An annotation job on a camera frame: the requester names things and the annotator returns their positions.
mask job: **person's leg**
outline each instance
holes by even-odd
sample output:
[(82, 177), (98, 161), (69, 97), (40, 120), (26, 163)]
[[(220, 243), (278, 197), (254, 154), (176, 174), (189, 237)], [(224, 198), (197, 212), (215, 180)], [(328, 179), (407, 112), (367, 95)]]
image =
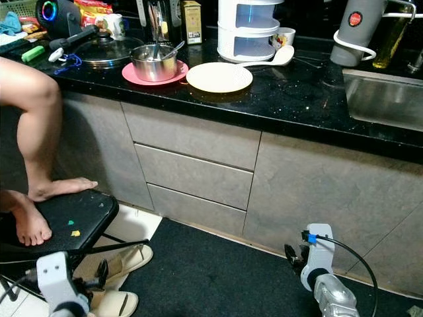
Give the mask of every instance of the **person's leg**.
[(52, 181), (51, 172), (61, 129), (61, 96), (49, 76), (23, 64), (0, 59), (0, 104), (20, 108), (17, 141), (28, 176), (28, 196), (44, 201), (81, 192), (97, 182), (86, 178)]
[(42, 244), (52, 231), (28, 196), (14, 190), (0, 191), (0, 210), (10, 211), (16, 219), (16, 234), (26, 246)]

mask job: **stool leg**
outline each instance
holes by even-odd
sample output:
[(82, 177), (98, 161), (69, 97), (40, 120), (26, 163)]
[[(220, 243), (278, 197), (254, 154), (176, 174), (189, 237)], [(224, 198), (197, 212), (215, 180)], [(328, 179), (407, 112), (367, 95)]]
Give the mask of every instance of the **stool leg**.
[[(7, 289), (9, 289), (9, 283), (6, 281), (6, 279), (3, 277), (3, 276), (1, 276), (0, 275), (0, 284), (1, 284), (1, 286), (3, 286), (3, 288), (5, 289), (5, 291), (7, 290)], [(9, 298), (10, 298), (10, 300), (11, 300), (11, 302), (14, 302), (14, 301), (16, 301), (17, 299), (18, 299), (18, 294), (17, 294), (17, 292), (16, 293), (14, 293), (13, 292), (13, 290), (10, 290), (8, 293), (8, 296), (9, 296)]]

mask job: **tiled floor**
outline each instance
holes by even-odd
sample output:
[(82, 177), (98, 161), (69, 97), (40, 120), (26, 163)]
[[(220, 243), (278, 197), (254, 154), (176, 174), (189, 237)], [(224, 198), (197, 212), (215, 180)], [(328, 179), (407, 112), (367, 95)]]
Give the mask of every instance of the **tiled floor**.
[[(106, 233), (125, 241), (142, 240), (144, 238), (151, 239), (160, 221), (161, 217), (159, 216), (126, 205), (120, 205), (119, 214), (108, 227)], [(102, 237), (96, 245), (100, 246), (110, 243), (114, 242)], [(113, 288), (118, 289), (125, 279), (126, 276), (115, 282)], [(4, 289), (0, 286), (0, 294), (3, 294), (3, 292)], [(19, 290), (19, 296), (15, 302), (11, 302), (9, 298), (6, 297), (0, 304), (0, 317), (29, 316), (48, 317), (48, 305), (43, 300), (28, 294), (22, 289)]]

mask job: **pink plate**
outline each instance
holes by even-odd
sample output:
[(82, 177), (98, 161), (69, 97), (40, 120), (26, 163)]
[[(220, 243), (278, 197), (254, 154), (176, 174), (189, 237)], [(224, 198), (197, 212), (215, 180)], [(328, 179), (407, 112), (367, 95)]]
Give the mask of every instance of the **pink plate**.
[(122, 76), (131, 83), (144, 85), (144, 86), (157, 86), (157, 85), (164, 85), (173, 83), (174, 81), (178, 81), (185, 77), (186, 73), (188, 72), (188, 66), (183, 61), (176, 61), (178, 65), (178, 73), (175, 77), (168, 79), (167, 81), (143, 81), (135, 75), (134, 65), (132, 63), (127, 64), (122, 70)]

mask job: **snack bag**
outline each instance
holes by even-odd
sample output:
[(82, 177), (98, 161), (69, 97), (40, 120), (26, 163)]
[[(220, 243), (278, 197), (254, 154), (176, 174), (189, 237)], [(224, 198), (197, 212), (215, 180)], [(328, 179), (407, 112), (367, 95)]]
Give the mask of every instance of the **snack bag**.
[(81, 12), (81, 26), (95, 24), (97, 17), (113, 13), (112, 5), (97, 0), (74, 0), (73, 2)]

